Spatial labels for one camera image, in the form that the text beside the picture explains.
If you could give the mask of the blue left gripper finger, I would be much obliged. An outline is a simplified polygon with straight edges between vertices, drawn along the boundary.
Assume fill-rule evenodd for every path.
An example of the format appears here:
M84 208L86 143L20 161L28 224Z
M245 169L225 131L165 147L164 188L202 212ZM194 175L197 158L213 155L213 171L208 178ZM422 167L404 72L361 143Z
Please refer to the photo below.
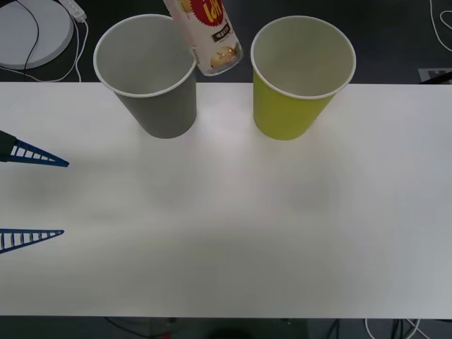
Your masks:
M68 167L69 162L1 131L1 162Z
M1 229L1 254L58 237L64 230Z

